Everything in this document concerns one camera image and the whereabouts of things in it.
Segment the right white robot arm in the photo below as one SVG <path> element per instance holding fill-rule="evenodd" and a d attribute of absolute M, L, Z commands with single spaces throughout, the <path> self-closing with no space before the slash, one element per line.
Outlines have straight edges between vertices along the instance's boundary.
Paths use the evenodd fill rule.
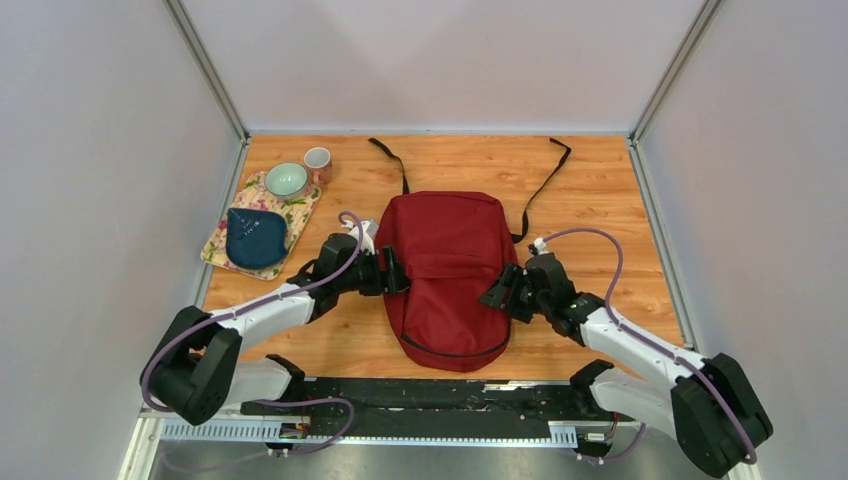
<path fill-rule="evenodd" d="M 574 374 L 570 404 L 582 418 L 620 413 L 675 440 L 703 473 L 752 464 L 773 424 L 737 360 L 676 347 L 628 321 L 608 300 L 579 291 L 552 253 L 508 264 L 480 302 L 607 355 Z"/>

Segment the red backpack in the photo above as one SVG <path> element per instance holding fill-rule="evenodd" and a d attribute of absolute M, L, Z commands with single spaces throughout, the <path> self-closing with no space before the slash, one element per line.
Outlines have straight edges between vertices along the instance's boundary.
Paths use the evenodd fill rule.
<path fill-rule="evenodd" d="M 411 281 L 406 292 L 383 298 L 408 358 L 427 368 L 466 373 L 506 350 L 515 320 L 482 305 L 479 297 L 507 264 L 518 265 L 515 246 L 529 226 L 524 209 L 520 231 L 511 232 L 501 201 L 488 194 L 414 192 L 402 182 L 382 214 L 375 244 L 393 247 Z"/>

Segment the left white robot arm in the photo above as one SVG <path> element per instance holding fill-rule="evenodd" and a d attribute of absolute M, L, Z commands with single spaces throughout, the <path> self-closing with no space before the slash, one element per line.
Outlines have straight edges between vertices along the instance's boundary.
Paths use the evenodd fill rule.
<path fill-rule="evenodd" d="M 325 315 L 341 294 L 403 293 L 411 281 L 390 246 L 371 252 L 353 234 L 336 233 L 317 258 L 276 290 L 235 307 L 181 309 L 141 375 L 142 396 L 157 411 L 201 425 L 228 405 L 268 403 L 283 415 L 304 405 L 300 371 L 278 355 L 255 362 L 240 356 L 254 345 Z"/>

